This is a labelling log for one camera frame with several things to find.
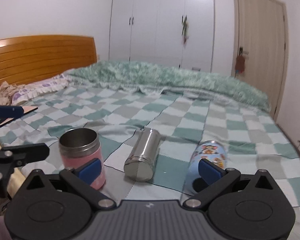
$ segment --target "door frame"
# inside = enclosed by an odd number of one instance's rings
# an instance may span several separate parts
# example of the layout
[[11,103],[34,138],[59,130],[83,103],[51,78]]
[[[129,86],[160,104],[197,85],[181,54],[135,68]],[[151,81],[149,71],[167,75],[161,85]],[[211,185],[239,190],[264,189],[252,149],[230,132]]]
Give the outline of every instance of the door frame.
[[[283,16],[284,16],[284,40],[286,44],[286,49],[284,51],[284,63],[283,63],[283,73],[282,73],[282,82],[281,88],[278,97],[277,110],[274,113],[274,121],[276,122],[278,118],[278,114],[280,111],[280,106],[282,102],[283,91],[287,78],[287,68],[288,68],[288,57],[289,57],[289,35],[288,35],[288,19],[287,19],[287,7],[286,4],[279,0],[271,0],[272,2],[278,3],[282,6]],[[233,62],[232,62],[232,70],[231,76],[235,76],[235,64],[236,59],[239,53],[239,3],[238,0],[234,0],[234,53],[233,53]]]

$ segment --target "blue gripper pad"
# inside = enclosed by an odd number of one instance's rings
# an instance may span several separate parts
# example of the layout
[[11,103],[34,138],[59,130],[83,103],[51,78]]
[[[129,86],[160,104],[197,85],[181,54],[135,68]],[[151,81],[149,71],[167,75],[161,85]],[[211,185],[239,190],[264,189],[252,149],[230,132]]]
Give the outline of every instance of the blue gripper pad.
[[77,169],[75,174],[79,179],[91,185],[91,183],[101,174],[101,168],[101,161],[95,158]]
[[201,178],[208,185],[215,183],[217,180],[221,179],[226,174],[225,170],[219,168],[218,166],[206,159],[201,159],[199,161],[198,171]]

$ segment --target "checkered bed sheet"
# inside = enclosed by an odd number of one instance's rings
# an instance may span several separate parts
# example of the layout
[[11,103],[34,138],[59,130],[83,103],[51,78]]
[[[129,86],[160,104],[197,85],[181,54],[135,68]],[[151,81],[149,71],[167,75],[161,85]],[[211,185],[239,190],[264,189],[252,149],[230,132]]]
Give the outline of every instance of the checkered bed sheet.
[[[40,168],[45,173],[63,169],[58,138],[73,127],[89,127],[100,135],[106,184],[102,192],[121,199],[180,199],[188,163],[196,146],[206,140],[220,142],[227,151],[227,167],[243,174],[267,169],[297,214],[291,239],[300,239],[300,159],[268,114],[242,106],[223,106],[194,95],[146,96],[100,88],[69,87],[37,97],[27,105],[38,110],[0,128],[5,146],[44,142],[47,160],[22,168],[27,175]],[[127,179],[123,164],[141,128],[162,135],[153,178],[148,183]]]

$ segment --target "gray ribbed plate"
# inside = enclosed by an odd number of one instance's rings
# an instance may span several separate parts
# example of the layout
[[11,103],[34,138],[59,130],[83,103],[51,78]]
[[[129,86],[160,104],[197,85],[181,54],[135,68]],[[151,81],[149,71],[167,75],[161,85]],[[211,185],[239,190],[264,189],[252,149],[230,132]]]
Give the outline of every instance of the gray ribbed plate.
[[198,211],[178,200],[122,201],[113,211],[97,214],[88,229],[73,240],[225,240]]

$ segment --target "blue thermos with cartoon print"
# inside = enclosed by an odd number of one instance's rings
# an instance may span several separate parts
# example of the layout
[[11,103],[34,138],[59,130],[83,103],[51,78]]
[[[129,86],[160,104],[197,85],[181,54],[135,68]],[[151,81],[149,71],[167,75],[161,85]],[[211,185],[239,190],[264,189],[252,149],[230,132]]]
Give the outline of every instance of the blue thermos with cartoon print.
[[199,175],[198,165],[201,159],[207,159],[222,169],[226,166],[226,152],[220,143],[216,141],[205,141],[200,144],[192,154],[189,163],[184,186],[186,193],[194,195],[208,186]]

